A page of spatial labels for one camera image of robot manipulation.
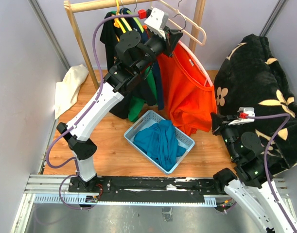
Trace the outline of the white plastic hanger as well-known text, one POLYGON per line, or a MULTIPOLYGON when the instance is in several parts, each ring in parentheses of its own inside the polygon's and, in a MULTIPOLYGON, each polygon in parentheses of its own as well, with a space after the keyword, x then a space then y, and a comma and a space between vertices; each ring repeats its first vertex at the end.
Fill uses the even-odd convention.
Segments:
POLYGON ((180 10, 179 10, 179 5, 180 3, 177 4, 176 7, 172 6, 171 4, 167 3, 165 0, 158 0, 158 3, 162 4, 164 7, 172 11, 175 15, 181 16, 185 21, 186 25, 191 26, 191 31, 187 31, 184 27, 179 26, 176 22, 174 22, 172 19, 169 21, 176 26, 178 29, 182 30, 183 33, 190 38, 190 44, 189 48, 191 50, 194 50, 195 44, 198 44, 199 46, 204 46, 207 41, 207 33, 206 31, 201 27, 201 22, 202 22, 202 16, 204 12, 204 6, 206 1, 205 0, 197 0, 196 1, 196 6, 194 9, 194 15, 193 19, 190 19, 186 15, 184 15, 180 10))

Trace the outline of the pink plastic hanger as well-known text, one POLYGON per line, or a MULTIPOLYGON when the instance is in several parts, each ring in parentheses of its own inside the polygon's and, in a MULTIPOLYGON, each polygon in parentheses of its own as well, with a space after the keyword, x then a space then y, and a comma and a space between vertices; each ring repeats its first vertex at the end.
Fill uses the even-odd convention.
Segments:
POLYGON ((206 84, 209 84, 210 86, 213 86, 213 83, 211 81, 210 76, 208 75, 207 71, 205 70, 205 68, 203 67, 203 65, 200 63, 200 61, 198 60, 198 58, 195 56, 195 54, 182 42, 179 41, 179 45, 187 52, 187 54, 192 58, 193 63, 202 71, 202 73, 204 74, 206 80, 204 82, 204 86, 206 86, 206 84))

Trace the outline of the orange t shirt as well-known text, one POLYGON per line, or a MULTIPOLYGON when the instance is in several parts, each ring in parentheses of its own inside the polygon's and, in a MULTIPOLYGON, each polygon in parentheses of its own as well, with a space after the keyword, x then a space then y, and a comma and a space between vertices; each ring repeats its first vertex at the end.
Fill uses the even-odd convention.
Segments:
POLYGON ((204 86, 204 74, 179 43, 172 57, 162 54, 157 61, 167 117, 187 135, 209 132, 210 114, 217 112, 214 85, 204 86))

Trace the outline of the lime green hanger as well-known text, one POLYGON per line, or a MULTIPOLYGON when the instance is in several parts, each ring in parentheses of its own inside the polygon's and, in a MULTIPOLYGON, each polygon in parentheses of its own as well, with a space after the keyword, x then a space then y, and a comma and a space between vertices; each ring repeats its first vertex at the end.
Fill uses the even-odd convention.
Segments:
MULTIPOLYGON (((123 14, 132 15, 133 14, 133 12, 130 11, 128 8, 124 8, 123 0, 121 0, 121 4, 122 4, 122 8, 119 10, 119 13, 121 15, 123 15, 123 14)), ((126 21, 134 31, 138 31, 140 34, 143 34, 145 32, 143 26, 141 25, 141 23, 137 17, 127 18, 126 21)))

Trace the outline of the navy blue t shirt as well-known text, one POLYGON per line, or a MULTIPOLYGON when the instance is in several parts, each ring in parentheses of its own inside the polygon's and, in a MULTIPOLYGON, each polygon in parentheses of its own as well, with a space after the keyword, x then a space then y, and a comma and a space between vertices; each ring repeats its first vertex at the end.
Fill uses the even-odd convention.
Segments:
MULTIPOLYGON (((149 39, 149 36, 145 30, 143 34, 140 34, 142 38, 142 42, 146 43, 149 39)), ((164 100, 163 100, 163 93, 162 93, 162 83, 161 83, 161 74, 158 62, 154 62, 152 68, 152 74, 155 80, 155 86, 157 90, 157 106, 158 110, 162 110, 164 108, 164 100)))

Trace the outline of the teal blue t shirt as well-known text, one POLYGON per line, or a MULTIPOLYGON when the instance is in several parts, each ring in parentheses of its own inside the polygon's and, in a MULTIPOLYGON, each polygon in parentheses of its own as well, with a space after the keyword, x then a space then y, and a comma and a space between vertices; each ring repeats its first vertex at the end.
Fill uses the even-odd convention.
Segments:
POLYGON ((164 170, 171 170, 186 149, 179 146, 175 127, 169 120, 161 120, 139 131, 134 137, 134 144, 164 170))

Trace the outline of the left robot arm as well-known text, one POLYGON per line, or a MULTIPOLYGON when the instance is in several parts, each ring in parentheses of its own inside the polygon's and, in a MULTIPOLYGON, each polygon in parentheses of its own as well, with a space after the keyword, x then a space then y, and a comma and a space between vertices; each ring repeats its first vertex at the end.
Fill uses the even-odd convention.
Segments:
POLYGON ((77 191, 93 191, 99 179, 93 164, 93 155, 97 146, 90 135, 103 117, 133 89, 145 80, 145 71, 152 67, 158 56, 168 57, 181 39, 180 30, 165 28, 165 36, 150 32, 145 43, 137 31, 128 31, 121 35, 115 46, 116 63, 103 78, 95 95, 85 107, 68 123, 59 123, 58 131, 67 141, 69 149, 76 159, 76 175, 73 185, 77 191))

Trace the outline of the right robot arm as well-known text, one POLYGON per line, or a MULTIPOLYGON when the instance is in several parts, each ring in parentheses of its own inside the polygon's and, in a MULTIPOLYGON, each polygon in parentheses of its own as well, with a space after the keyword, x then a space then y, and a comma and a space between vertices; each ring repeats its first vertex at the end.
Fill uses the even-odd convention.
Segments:
POLYGON ((224 168, 213 176, 213 189, 228 194, 241 206, 262 232, 297 233, 297 221, 281 198, 267 164, 268 147, 263 148, 256 133, 238 134, 236 125, 255 120, 284 117, 279 130, 290 119, 289 114, 256 116, 254 108, 241 107, 236 115, 211 113, 212 134, 220 135, 235 163, 234 171, 224 168))

